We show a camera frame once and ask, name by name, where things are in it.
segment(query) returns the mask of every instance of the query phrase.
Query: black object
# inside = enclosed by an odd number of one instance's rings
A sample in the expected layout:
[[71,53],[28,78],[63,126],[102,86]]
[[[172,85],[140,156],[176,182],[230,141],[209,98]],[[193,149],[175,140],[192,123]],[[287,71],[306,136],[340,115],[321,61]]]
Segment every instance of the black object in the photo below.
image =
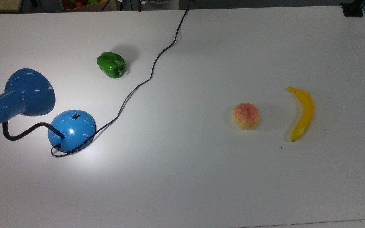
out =
[[38,4],[37,4],[37,1],[36,1],[36,0],[30,0],[30,2],[32,3],[32,5],[33,5],[34,7],[36,7],[36,8],[37,8]]
[[363,17],[365,0],[355,0],[352,3],[341,3],[343,13],[346,17]]
[[36,128],[42,127],[42,126],[47,127],[50,131],[57,134],[60,138],[65,138],[64,134],[62,134],[56,128],[54,128],[53,126],[51,126],[49,123],[46,123],[46,122],[36,123],[32,127],[30,127],[28,130],[24,131],[23,133],[20,133],[17,136],[11,136],[8,132],[8,122],[6,121],[6,122],[3,122],[3,133],[4,133],[4,136],[6,137],[6,139],[11,140],[11,141],[16,141],[16,140],[19,140],[19,139],[27,136],[29,133],[34,131]]

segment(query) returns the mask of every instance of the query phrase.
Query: black power cord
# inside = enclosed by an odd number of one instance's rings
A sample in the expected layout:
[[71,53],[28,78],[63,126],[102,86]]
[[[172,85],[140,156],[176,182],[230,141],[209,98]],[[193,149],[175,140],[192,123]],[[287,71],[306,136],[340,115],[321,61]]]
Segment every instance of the black power cord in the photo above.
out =
[[110,0],[107,0],[107,3],[105,3],[105,6],[101,9],[101,12],[104,11],[105,7],[108,5]]
[[120,114],[122,113],[122,111],[123,111],[123,108],[125,108],[125,105],[126,105],[126,103],[128,102],[128,100],[130,99],[130,97],[133,95],[133,93],[134,92],[136,92],[136,90],[138,89],[138,88],[140,88],[142,85],[144,85],[144,84],[146,84],[147,82],[149,82],[152,78],[153,78],[153,75],[154,75],[154,71],[155,71],[155,66],[156,66],[156,63],[157,63],[157,61],[158,61],[158,59],[161,57],[161,55],[165,52],[165,51],[167,51],[169,48],[171,48],[173,45],[174,45],[174,43],[176,42],[176,40],[177,40],[177,36],[178,36],[178,32],[180,31],[180,27],[181,27],[181,24],[183,23],[183,21],[184,21],[184,18],[185,18],[185,16],[187,15],[187,12],[188,12],[188,9],[189,9],[189,2],[190,2],[191,0],[188,0],[188,5],[187,5],[187,9],[185,10],[185,13],[184,13],[184,16],[182,16],[182,19],[181,19],[181,21],[180,21],[180,24],[178,25],[178,28],[177,28],[177,32],[176,32],[176,35],[175,35],[175,37],[174,37],[174,40],[173,40],[173,42],[171,42],[171,44],[168,46],[168,47],[166,47],[162,52],[160,52],[160,54],[157,56],[157,58],[156,58],[156,60],[154,61],[154,63],[153,63],[153,67],[152,67],[152,72],[151,72],[151,75],[150,75],[150,78],[149,79],[147,79],[146,81],[144,81],[144,82],[142,82],[142,83],[140,83],[137,87],[135,87],[133,90],[132,90],[132,92],[130,92],[130,94],[129,95],[127,95],[126,96],[126,98],[125,98],[125,100],[123,101],[123,104],[121,105],[121,107],[120,107],[120,110],[119,110],[119,112],[118,112],[118,115],[113,119],[113,120],[111,120],[111,121],[109,121],[109,123],[107,123],[107,124],[105,124],[105,125],[103,125],[103,127],[101,127],[100,129],[98,129],[95,133],[93,133],[87,140],[85,140],[82,144],[80,144],[79,146],[77,146],[76,148],[74,148],[72,151],[70,151],[70,152],[68,152],[68,153],[65,153],[65,154],[63,154],[63,155],[56,155],[56,154],[54,154],[53,153],[53,149],[60,149],[60,147],[61,147],[61,144],[57,144],[57,145],[55,145],[55,146],[53,146],[51,149],[50,149],[50,152],[51,152],[51,154],[53,155],[53,156],[55,156],[55,157],[65,157],[65,156],[67,156],[67,155],[70,155],[70,154],[72,154],[72,153],[74,153],[74,152],[77,152],[77,150],[80,148],[80,147],[82,147],[84,144],[86,144],[90,139],[92,139],[97,133],[99,133],[100,131],[102,131],[103,129],[105,129],[106,127],[109,127],[111,124],[113,124],[118,118],[119,118],[119,116],[120,116]]

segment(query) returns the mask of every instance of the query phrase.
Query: banana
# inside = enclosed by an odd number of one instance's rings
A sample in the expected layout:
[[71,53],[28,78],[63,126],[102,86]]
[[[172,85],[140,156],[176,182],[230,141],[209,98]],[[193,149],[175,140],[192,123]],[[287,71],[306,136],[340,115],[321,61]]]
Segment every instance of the banana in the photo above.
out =
[[292,92],[298,97],[303,108],[302,117],[291,134],[291,141],[295,141],[305,133],[312,122],[313,114],[315,112],[315,105],[311,95],[307,91],[295,89],[293,87],[288,87],[288,91]]

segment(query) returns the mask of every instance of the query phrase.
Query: peach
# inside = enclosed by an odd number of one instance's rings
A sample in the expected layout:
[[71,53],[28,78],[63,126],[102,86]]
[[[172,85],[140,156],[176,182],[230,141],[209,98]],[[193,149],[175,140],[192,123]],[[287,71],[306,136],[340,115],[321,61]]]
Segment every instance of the peach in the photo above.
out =
[[250,130],[257,126],[260,114],[254,105],[240,103],[234,108],[234,121],[239,127]]

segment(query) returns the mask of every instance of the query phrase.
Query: white table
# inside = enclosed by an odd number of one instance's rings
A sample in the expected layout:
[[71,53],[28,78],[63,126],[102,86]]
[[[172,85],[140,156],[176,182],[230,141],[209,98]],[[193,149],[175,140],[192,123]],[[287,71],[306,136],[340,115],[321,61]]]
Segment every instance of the white table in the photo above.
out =
[[[0,15],[0,93],[20,68],[45,75],[55,109],[103,126],[148,79],[183,11]],[[0,124],[0,227],[248,227],[365,219],[365,17],[340,6],[192,10],[178,43],[121,117],[83,151],[50,155],[46,129],[11,142]],[[120,79],[102,52],[129,65]],[[297,142],[301,107],[316,115]],[[255,104],[252,131],[231,123]]]

